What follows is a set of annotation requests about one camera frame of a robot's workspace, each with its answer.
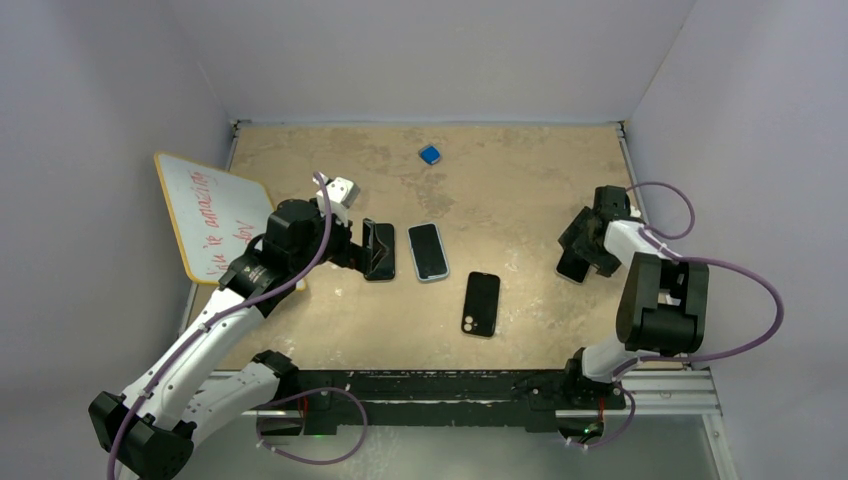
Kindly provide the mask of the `black phone case edge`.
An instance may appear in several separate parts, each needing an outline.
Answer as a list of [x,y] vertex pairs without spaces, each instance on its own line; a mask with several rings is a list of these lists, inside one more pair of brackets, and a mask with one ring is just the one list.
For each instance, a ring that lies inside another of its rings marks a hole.
[[495,334],[501,280],[497,275],[470,272],[461,318],[461,331],[467,335],[491,338]]

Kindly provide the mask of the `aluminium frame rail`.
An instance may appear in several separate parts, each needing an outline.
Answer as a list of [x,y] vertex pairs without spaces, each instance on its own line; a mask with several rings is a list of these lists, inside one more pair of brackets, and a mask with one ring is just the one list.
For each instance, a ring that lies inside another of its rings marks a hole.
[[[216,387],[237,373],[213,372],[204,381],[203,388]],[[616,430],[624,424],[632,424],[638,415],[693,417],[702,422],[706,430],[707,452],[714,462],[718,478],[737,478],[737,469],[725,439],[720,402],[709,372],[636,370],[626,375],[618,387],[622,388],[626,401],[622,411],[600,409],[597,418],[591,422],[587,422],[579,412],[562,412],[560,419],[575,423],[576,429],[548,433],[565,439],[575,438],[582,442],[597,442],[601,439],[611,441]],[[291,435],[305,434],[305,414],[301,410],[280,410],[277,406],[264,406],[251,408],[240,415],[264,423],[273,431],[283,430]]]

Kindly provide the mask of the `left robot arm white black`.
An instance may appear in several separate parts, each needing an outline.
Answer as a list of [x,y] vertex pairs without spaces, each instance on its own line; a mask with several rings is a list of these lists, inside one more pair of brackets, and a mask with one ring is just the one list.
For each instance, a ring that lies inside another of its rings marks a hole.
[[204,389],[216,364],[323,263],[389,280],[396,261],[395,231],[387,223],[362,223],[352,239],[347,202],[319,193],[281,202],[264,233],[233,260],[201,314],[166,353],[121,393],[102,392],[88,413],[108,453],[107,475],[130,471],[141,479],[171,479],[194,449],[241,413],[292,404],[306,407],[311,391],[287,356],[271,350],[220,385]]

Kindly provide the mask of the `blue eraser block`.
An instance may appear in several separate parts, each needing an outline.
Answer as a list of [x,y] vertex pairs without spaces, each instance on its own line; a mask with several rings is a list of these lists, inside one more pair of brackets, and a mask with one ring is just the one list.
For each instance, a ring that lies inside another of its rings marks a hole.
[[419,158],[428,165],[435,165],[442,159],[440,150],[434,145],[427,145],[418,152]]

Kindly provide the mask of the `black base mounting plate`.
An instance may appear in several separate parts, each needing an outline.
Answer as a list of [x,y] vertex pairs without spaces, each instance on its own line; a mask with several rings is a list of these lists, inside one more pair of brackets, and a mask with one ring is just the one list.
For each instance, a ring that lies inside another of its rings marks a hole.
[[272,388],[280,410],[301,410],[307,435],[341,426],[518,427],[529,433],[576,429],[604,409],[620,412],[623,390],[574,395],[565,368],[519,370],[300,370]]

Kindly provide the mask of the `white whiteboard yellow frame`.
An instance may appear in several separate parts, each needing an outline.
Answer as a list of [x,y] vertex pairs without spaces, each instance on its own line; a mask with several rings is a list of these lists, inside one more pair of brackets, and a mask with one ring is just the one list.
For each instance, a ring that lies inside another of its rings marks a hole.
[[273,205],[265,187],[167,152],[154,163],[187,276],[216,284],[265,231]]

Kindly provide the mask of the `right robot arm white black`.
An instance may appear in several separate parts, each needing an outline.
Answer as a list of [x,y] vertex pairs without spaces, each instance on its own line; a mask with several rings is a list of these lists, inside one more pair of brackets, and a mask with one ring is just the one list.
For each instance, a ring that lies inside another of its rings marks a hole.
[[612,185],[596,188],[592,205],[560,235],[560,276],[581,284],[591,270],[603,277],[627,271],[613,333],[566,363],[561,392],[569,404],[584,407],[610,392],[644,356],[676,358],[700,348],[709,268],[681,260],[667,238],[646,223],[626,188]]

